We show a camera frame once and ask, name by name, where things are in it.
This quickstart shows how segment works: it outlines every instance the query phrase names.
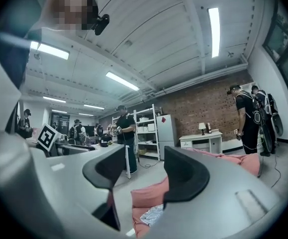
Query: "ceiling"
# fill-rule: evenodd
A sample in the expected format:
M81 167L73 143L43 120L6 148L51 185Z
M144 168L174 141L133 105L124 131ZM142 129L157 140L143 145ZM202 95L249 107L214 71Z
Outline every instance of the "ceiling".
M100 36L43 30L42 41L69 51L68 60L30 55L25 91L66 100L61 110L97 117L158 96L194 78L245 62L261 24L263 0L97 0L110 24ZM212 58L208 8L219 9L220 51ZM106 77L113 72L138 92ZM58 103L48 102L50 108ZM83 104L104 107L90 109Z

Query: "brick wall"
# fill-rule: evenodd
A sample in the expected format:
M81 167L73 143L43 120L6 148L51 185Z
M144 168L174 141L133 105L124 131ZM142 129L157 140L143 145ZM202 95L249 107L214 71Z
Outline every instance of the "brick wall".
M250 82L252 78L245 70L170 93L128 110L139 111L154 103L163 108L163 113L176 119L178 137L201 133L199 123L209 122L212 129L218 128L223 133L222 140L228 141L235 139L233 131L238 128L238 112L233 97L226 94L227 89L232 84ZM108 116L100 119L99 123L106 127L111 119L112 116Z

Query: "table lamp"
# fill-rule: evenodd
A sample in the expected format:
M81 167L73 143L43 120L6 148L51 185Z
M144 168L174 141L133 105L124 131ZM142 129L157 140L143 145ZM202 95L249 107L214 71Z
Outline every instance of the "table lamp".
M204 130L206 129L205 124L204 123L199 123L199 130L202 130L202 135L204 135Z

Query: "ceiling light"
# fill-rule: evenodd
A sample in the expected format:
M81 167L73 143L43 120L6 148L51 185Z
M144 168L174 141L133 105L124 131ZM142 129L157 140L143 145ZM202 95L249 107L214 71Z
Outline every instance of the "ceiling light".
M66 101L64 101L64 100L58 100L58 99L48 98L48 97L43 97L43 98L44 98L44 99L47 99L47 100L56 101L56 102L66 103Z
M60 49L51 47L51 46L43 44L43 43L41 43L41 45L39 46L38 42L31 42L30 48L33 50L49 53L53 56L57 56L57 57L60 57L60 58L66 59L66 60L69 59L69 55L70 55L69 52L67 52L67 51L60 50Z
M67 112L63 112L63 111L58 111L58 110L52 110L55 113L62 113L62 114L67 114Z
M219 9L212 8L208 10L210 23L211 23L211 34L212 34L212 57L219 56L220 48L220 20L219 20Z
M138 91L138 90L139 90L139 88L136 87L135 85L133 85L133 84L131 84L131 83L123 80L122 78L118 77L117 75L114 75L114 74L111 73L111 72L108 72L108 73L106 74L106 76L109 77L109 78L111 78L112 80L115 80L115 81L117 81L117 82L119 82L119 83L121 83L121 84L129 87L130 89L133 89L134 91Z
M94 115L91 115L91 114L79 114L79 115L84 115L84 116L94 116Z
M101 110L104 110L105 108L102 108L102 107L97 107L97 106L89 106L89 105L84 105L86 107L90 107L90 108L95 108L95 109L101 109Z

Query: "gray floor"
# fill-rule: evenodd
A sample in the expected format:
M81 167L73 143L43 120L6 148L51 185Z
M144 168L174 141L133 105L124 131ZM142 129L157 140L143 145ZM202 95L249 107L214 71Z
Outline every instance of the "gray floor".
M243 150L230 152L226 154L244 154ZM277 192L281 198L288 197L288 144L279 143L277 147L277 153L270 157L260 156L262 174L260 180L262 180L268 187L272 187L273 184L279 179L280 174L274 169L276 161L276 168L281 172L281 178L278 180L273 190ZM154 165L156 160L141 158L140 163L142 166L146 164ZM141 189L150 186L154 183L162 181L167 176L164 165L162 162L157 163L155 166L148 169L138 166L138 171L129 180L126 174L123 172L121 177L117 181L114 187L114 199L117 208L118 218L121 224L121 232L123 234L129 232L132 226L132 199L130 191L133 189Z

